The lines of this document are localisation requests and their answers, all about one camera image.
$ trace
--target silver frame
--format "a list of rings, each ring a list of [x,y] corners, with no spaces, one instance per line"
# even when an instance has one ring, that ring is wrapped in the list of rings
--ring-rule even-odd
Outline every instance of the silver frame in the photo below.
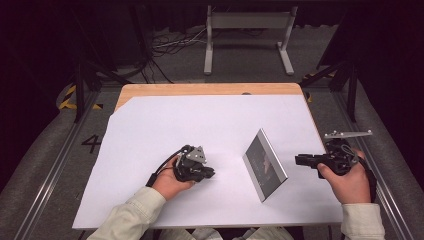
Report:
[[[288,176],[286,174],[286,172],[284,171],[283,166],[281,165],[281,162],[279,161],[277,154],[275,154],[274,149],[271,146],[271,143],[269,142],[268,138],[265,135],[264,130],[261,128],[259,129],[259,132],[257,133],[257,135],[255,136],[255,138],[258,137],[262,148],[265,151],[265,154],[268,156],[269,161],[271,162],[272,167],[274,168],[278,179],[280,180],[280,185],[283,184]],[[267,199],[270,195],[265,196],[261,186],[259,185],[259,181],[256,177],[255,172],[253,171],[252,166],[250,165],[250,161],[249,161],[249,156],[247,156],[247,152],[249,151],[249,149],[252,147],[252,144],[255,140],[255,138],[252,140],[252,143],[250,144],[249,148],[246,150],[246,153],[243,156],[243,160],[244,163],[246,165],[247,171],[249,172],[250,178],[252,179],[253,185],[255,186],[256,192],[258,193],[259,199],[261,200],[261,202],[265,201],[265,199]]]

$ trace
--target shirt cuff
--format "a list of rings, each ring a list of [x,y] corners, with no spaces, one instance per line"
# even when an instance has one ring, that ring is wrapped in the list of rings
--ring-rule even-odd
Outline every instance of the shirt cuff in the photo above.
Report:
[[[165,198],[158,191],[150,187],[141,188],[127,201],[127,204],[136,207],[149,222],[156,220],[165,203]]]
[[[343,204],[342,232],[346,236],[384,236],[380,206],[374,203]]]

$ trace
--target forearm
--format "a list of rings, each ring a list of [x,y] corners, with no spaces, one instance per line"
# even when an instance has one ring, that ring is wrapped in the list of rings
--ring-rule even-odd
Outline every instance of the forearm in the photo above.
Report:
[[[156,220],[165,202],[159,192],[144,187],[125,204],[114,207],[106,221],[88,239],[138,240]]]
[[[384,239],[378,204],[343,204],[342,233],[347,239]]]

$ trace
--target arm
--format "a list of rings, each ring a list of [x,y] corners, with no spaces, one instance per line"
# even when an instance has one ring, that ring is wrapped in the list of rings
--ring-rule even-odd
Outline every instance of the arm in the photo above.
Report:
[[[371,203],[370,189],[365,169],[356,164],[344,176],[336,175],[324,164],[318,165],[321,175],[330,183],[334,195],[343,208],[342,233],[347,239],[384,239],[380,206]]]
[[[143,187],[125,204],[112,209],[106,221],[88,238],[138,240],[156,221],[162,206],[194,182],[179,182],[172,171],[173,158],[159,174],[152,188]]]

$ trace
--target white paper sheet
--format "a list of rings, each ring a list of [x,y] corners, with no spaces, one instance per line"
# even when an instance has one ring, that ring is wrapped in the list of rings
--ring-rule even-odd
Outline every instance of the white paper sheet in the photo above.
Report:
[[[242,156],[263,128],[288,180],[261,203]],[[302,95],[136,97],[114,113],[73,228],[99,227],[183,145],[203,146],[215,169],[165,204],[153,227],[341,222],[340,203],[316,170],[295,164],[324,148]]]

